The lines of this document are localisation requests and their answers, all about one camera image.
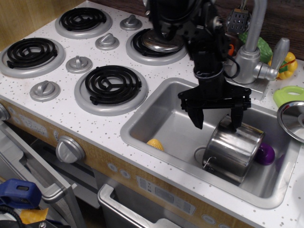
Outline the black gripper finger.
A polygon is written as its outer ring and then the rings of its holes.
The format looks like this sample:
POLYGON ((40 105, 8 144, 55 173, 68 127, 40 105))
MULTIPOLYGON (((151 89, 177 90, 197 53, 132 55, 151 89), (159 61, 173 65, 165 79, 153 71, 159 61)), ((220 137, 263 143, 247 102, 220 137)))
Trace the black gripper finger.
POLYGON ((203 110, 197 108, 187 108, 187 113, 194 126, 202 129, 204 122, 203 110))
POLYGON ((234 131, 242 125, 243 108, 237 107, 231 109, 231 127, 234 131))

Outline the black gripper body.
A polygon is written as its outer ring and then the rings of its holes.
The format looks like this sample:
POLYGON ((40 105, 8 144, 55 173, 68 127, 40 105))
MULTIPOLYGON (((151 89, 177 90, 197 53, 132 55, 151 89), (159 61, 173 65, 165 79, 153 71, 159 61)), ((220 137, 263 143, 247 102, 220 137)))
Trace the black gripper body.
POLYGON ((184 110, 190 108, 222 109, 251 107, 251 89, 226 81, 224 71, 217 74, 194 73, 199 85, 180 92, 178 98, 184 110))

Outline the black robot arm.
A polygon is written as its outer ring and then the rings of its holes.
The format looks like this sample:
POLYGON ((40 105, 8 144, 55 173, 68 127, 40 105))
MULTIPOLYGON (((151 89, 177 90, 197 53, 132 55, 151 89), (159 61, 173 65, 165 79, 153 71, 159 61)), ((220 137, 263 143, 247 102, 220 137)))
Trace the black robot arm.
POLYGON ((193 124, 202 129, 205 109, 229 108, 230 128, 239 128, 243 112, 251 107, 251 90, 226 81, 238 76, 240 66, 231 76, 224 69, 224 62, 233 58, 215 4, 210 0, 146 0, 144 5, 156 35, 164 41, 181 36, 194 62, 199 85, 178 94, 193 124))

